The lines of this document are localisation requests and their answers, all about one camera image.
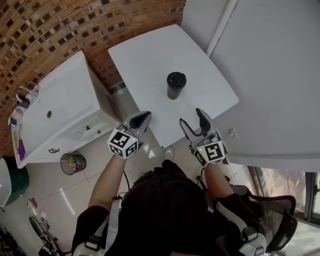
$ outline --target white table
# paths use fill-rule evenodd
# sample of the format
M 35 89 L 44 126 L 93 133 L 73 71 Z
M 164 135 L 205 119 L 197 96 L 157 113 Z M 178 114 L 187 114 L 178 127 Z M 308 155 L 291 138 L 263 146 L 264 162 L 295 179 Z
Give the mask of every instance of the white table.
M 179 119 L 200 127 L 196 108 L 215 118 L 238 103 L 217 67 L 178 26 L 141 34 L 109 49 L 110 56 L 141 111 L 151 111 L 150 129 L 167 147 L 184 137 Z M 180 96 L 167 97 L 167 76 L 181 72 L 186 85 Z

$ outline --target white pipe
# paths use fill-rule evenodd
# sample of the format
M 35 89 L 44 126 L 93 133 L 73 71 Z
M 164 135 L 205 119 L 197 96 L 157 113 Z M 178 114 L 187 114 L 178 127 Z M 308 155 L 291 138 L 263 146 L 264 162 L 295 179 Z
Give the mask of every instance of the white pipe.
M 224 12 L 223 12 L 223 15 L 219 21 L 219 24 L 213 34 L 213 37 L 209 43 L 207 50 L 205 52 L 205 54 L 209 58 L 210 58 L 212 52 L 214 51 L 214 49 L 219 41 L 219 38 L 221 37 L 221 34 L 223 33 L 237 2 L 238 2 L 238 0 L 229 0 L 228 4 L 226 5 Z

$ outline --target black shirt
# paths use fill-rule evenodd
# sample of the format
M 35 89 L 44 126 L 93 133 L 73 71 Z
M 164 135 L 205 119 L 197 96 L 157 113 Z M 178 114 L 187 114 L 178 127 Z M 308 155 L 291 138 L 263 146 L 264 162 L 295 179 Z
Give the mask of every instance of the black shirt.
M 243 244 L 238 227 L 222 215 L 208 211 L 203 190 L 175 163 L 166 160 L 162 167 L 139 178 L 125 195 L 118 234 L 106 255 L 224 255 L 216 243 L 221 238 L 229 244 L 231 255 L 238 255 Z M 237 194 L 219 202 L 248 226 L 260 228 Z M 105 208 L 92 206 L 78 217 L 72 251 L 97 231 L 108 214 Z M 107 229 L 102 235 L 103 248 Z

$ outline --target fiducial marker cube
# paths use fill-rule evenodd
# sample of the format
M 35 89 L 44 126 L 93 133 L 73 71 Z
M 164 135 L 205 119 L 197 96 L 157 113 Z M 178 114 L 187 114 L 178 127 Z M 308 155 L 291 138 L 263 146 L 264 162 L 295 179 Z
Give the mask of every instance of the fiducial marker cube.
M 138 150 L 138 139 L 117 129 L 113 129 L 107 143 L 110 151 L 123 159 Z
M 224 144 L 221 140 L 198 146 L 194 155 L 203 167 L 216 165 L 226 157 Z

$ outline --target black mesh chair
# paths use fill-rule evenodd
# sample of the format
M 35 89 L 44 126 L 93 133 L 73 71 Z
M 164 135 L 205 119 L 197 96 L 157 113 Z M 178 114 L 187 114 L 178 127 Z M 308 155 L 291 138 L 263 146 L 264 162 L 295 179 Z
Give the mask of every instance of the black mesh chair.
M 259 219 L 266 231 L 266 253 L 284 248 L 296 232 L 298 221 L 294 217 L 296 199 L 292 195 L 262 197 L 253 195 L 243 185 L 231 186 Z

